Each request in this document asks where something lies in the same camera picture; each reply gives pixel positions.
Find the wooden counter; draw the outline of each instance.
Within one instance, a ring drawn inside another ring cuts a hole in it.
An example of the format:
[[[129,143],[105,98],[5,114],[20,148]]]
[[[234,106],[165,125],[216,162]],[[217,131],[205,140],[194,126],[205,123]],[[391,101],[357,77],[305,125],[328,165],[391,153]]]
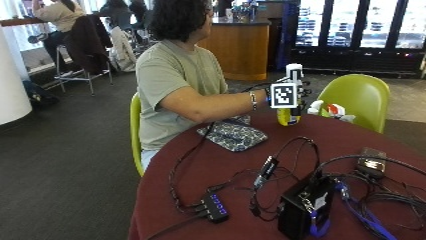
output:
[[[216,55],[226,79],[266,79],[269,25],[268,19],[252,22],[213,19],[212,34],[198,46]]]
[[[37,24],[37,23],[45,23],[39,18],[13,18],[7,20],[0,20],[1,27],[11,27],[11,26],[19,26],[19,25],[27,25],[27,24]]]

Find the refrigerator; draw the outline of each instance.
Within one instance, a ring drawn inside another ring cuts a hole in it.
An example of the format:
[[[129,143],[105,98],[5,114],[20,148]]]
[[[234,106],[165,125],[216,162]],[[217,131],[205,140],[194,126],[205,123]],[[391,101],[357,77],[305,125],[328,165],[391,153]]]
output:
[[[292,62],[304,69],[419,74],[425,0],[301,0]]]

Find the wallet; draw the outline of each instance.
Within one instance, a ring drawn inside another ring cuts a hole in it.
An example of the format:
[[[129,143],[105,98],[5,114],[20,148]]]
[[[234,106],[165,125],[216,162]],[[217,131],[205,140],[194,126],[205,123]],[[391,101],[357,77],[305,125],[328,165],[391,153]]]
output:
[[[266,134],[249,124],[250,116],[237,116],[197,129],[197,133],[204,136],[212,127],[206,139],[229,151],[241,152],[268,139]]]

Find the maroon tablecloth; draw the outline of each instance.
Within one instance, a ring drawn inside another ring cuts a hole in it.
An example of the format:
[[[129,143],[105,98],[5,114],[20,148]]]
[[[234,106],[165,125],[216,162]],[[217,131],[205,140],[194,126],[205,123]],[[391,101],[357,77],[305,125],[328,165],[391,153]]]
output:
[[[321,162],[334,157],[359,154],[367,146],[386,152],[387,157],[401,160],[426,170],[426,158],[409,146],[387,139],[383,135],[359,126],[313,115],[304,115],[301,122],[289,127],[278,124],[276,112],[264,110],[253,113],[252,126],[264,131],[269,139],[244,152],[230,152],[210,141],[182,162],[176,172],[176,190],[184,204],[200,201],[206,187],[228,181],[244,169],[260,169],[269,155],[274,155],[282,145],[294,137],[305,136],[314,140],[320,148]],[[169,172],[178,157],[200,142],[196,129],[178,135],[152,159],[148,171],[137,189],[129,239],[146,239],[168,226],[184,222],[193,215],[180,213],[169,193]],[[292,168],[300,144],[292,144],[280,155],[280,166]],[[314,169],[313,150],[305,147],[298,159],[296,176],[302,178]],[[348,173],[355,167],[355,160],[342,160],[326,166],[325,172]],[[386,175],[397,181],[425,187],[426,177],[399,165],[389,163]],[[156,239],[286,239],[277,229],[277,220],[264,222],[249,211],[250,193],[238,187],[252,187],[254,174],[245,174],[217,194],[229,212],[229,220],[214,224],[197,219],[178,228],[166,231]],[[277,206],[280,194],[294,185],[296,180],[285,178],[280,184],[268,184],[258,195],[264,206]],[[363,185],[353,190],[362,192]],[[410,207],[403,204],[374,204],[373,212],[398,239],[425,239],[426,229],[410,231],[394,224],[418,226]],[[330,229],[324,239],[377,239],[365,229],[345,207],[340,194],[336,194],[330,212]]]

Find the green chair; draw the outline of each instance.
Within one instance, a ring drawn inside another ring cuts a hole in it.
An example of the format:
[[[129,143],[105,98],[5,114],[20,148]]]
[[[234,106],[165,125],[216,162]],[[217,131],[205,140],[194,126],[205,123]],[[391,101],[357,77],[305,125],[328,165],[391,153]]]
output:
[[[389,86],[381,79],[349,74],[329,83],[318,100],[345,107],[346,114],[355,115],[354,124],[383,133],[389,94]]]
[[[131,137],[132,137],[132,151],[133,160],[138,174],[144,175],[144,168],[141,165],[141,141],[138,139],[138,125],[140,125],[140,113],[141,113],[141,100],[138,93],[135,93],[131,102]]]

